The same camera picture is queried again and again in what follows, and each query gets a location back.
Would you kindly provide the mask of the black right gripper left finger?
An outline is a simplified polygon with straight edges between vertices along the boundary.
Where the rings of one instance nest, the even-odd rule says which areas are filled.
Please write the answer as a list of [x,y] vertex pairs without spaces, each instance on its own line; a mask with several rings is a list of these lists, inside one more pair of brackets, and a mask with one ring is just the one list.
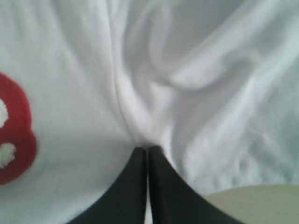
[[143,224],[147,201],[146,151],[136,147],[111,187],[71,224]]

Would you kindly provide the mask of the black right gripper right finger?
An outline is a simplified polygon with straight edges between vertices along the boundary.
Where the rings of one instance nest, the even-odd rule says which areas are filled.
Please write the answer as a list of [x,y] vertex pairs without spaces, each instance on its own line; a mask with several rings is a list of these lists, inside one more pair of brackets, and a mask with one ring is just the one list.
[[198,195],[157,146],[149,149],[149,197],[154,224],[238,223]]

